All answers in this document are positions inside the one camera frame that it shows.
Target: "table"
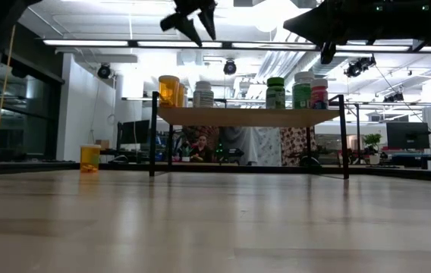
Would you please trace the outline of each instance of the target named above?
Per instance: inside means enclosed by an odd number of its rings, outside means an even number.
[[[344,95],[338,100],[338,110],[316,109],[241,109],[241,108],[162,108],[158,107],[159,93],[153,92],[149,148],[149,175],[155,176],[156,120],[161,117],[169,126],[168,139],[173,138],[173,125],[217,127],[306,127],[307,151],[311,151],[310,127],[340,117],[342,156],[347,158],[347,132],[345,128]],[[168,141],[168,171],[172,167],[173,142]],[[349,178],[348,162],[343,163],[344,179]]]

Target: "orange cup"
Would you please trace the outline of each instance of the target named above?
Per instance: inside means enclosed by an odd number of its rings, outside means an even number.
[[[175,76],[164,75],[160,76],[158,81],[160,82],[160,106],[176,107],[180,80]]]

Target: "wooden shelf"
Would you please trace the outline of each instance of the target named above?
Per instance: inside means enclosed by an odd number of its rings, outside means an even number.
[[[338,117],[337,110],[163,108],[158,116],[172,125],[218,127],[312,127]]]

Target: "black camera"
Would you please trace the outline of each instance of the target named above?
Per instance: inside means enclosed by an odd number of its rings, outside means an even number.
[[[225,66],[224,66],[224,74],[233,75],[236,73],[237,69],[238,68],[236,67],[236,64],[234,63],[234,60],[227,60],[225,62]]]

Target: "monitor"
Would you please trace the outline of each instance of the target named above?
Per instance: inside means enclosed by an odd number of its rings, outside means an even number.
[[[125,122],[121,125],[121,144],[148,142],[149,120]]]
[[[388,122],[388,147],[390,149],[428,149],[428,123]]]

